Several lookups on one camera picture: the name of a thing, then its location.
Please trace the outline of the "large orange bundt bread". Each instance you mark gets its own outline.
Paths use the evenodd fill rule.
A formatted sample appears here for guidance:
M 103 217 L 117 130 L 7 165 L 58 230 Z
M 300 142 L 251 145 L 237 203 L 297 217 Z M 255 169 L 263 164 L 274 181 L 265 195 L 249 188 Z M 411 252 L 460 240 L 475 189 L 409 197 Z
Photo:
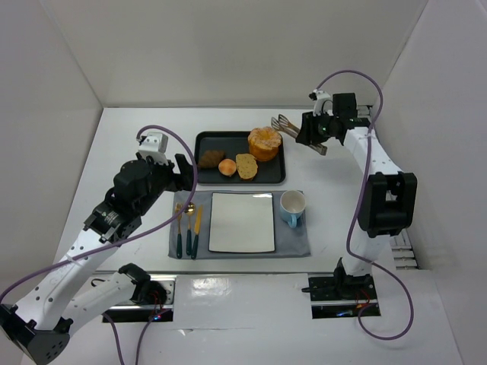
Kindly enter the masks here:
M 272 160 L 282 144 L 282 136 L 271 127 L 253 129 L 247 140 L 250 153 L 260 162 Z

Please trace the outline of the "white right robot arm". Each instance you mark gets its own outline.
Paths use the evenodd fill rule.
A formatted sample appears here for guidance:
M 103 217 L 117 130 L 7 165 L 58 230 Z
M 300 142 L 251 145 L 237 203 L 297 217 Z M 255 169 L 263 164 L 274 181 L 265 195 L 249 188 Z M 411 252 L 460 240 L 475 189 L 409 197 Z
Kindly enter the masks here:
M 412 223 L 418 180 L 402 171 L 387 155 L 371 123 L 358 115 L 354 93 L 310 93 L 314 108 L 303 114 L 296 137 L 299 144 L 340 142 L 361 168 L 360 201 L 352 218 L 360 227 L 357 239 L 347 235 L 346 254 L 337 263 L 333 281 L 321 293 L 354 299 L 372 283 L 371 269 L 390 238 Z

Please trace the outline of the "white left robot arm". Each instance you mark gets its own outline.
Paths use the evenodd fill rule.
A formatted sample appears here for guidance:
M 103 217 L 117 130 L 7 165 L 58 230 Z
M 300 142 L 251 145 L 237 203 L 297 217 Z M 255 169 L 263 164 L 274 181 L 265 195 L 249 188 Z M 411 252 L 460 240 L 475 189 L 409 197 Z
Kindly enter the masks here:
M 124 163 L 63 259 L 28 295 L 15 304 L 1 305 L 2 331 L 34 363 L 54 361 L 77 330 L 112 306 L 128 301 L 164 305 L 167 290 L 132 263 L 88 292 L 79 290 L 131 238 L 163 192 L 194 192 L 194 157 L 176 154 L 175 158 L 159 164 L 153 155 L 137 154 Z

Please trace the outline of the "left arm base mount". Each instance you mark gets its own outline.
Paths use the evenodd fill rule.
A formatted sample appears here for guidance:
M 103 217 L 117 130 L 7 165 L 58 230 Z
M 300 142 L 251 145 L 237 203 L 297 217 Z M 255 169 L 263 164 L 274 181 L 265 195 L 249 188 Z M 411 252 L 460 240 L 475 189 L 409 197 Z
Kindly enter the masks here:
M 126 300 L 109 308 L 106 314 L 115 323 L 143 323 L 150 318 L 154 318 L 154 322 L 172 322 L 176 277 L 153 275 L 151 279 L 161 288 L 150 290 L 142 303 Z

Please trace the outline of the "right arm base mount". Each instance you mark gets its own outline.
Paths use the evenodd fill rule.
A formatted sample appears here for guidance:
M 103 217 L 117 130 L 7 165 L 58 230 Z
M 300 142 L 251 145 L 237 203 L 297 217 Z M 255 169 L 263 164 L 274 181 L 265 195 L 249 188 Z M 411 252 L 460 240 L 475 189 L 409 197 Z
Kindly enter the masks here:
M 338 288 L 330 275 L 311 275 L 301 289 L 310 298 L 313 319 L 353 318 L 364 309 L 363 317 L 381 316 L 374 280 L 371 276 L 364 283 Z

